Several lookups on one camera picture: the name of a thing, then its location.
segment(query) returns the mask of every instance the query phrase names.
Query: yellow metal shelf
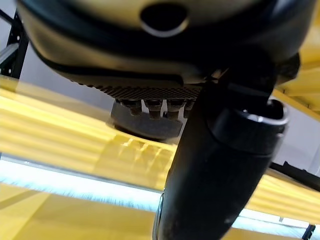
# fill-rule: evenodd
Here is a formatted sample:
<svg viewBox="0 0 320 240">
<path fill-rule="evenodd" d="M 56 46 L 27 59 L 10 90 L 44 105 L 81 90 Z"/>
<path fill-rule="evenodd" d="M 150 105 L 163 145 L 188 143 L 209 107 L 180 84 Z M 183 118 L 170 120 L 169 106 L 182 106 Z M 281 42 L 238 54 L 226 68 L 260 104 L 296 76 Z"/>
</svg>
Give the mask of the yellow metal shelf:
<svg viewBox="0 0 320 240">
<path fill-rule="evenodd" d="M 155 214 L 0 184 L 1 240 L 150 240 Z M 232 228 L 223 240 L 297 238 Z"/>
<path fill-rule="evenodd" d="M 320 11 L 300 53 L 302 65 L 297 79 L 279 85 L 279 92 L 275 94 L 282 101 L 320 121 Z"/>
<path fill-rule="evenodd" d="M 138 138 L 99 120 L 27 96 L 32 86 L 0 81 L 0 152 L 162 190 L 176 145 Z M 50 99 L 62 99 L 47 92 Z M 86 111 L 93 112 L 90 106 Z M 269 171 L 247 209 L 320 224 L 320 193 Z"/>
</svg>

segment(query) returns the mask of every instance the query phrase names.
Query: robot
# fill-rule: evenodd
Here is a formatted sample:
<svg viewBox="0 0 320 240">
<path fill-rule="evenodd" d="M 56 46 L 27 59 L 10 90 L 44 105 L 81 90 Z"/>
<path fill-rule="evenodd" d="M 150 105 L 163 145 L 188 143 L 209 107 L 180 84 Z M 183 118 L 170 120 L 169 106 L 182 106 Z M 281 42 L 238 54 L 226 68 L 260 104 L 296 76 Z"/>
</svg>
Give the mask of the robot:
<svg viewBox="0 0 320 240">
<path fill-rule="evenodd" d="M 295 78 L 316 0 L 18 0 L 42 61 L 137 118 L 188 118 L 154 240 L 218 240 L 271 163 L 289 121 L 270 99 Z"/>
</svg>

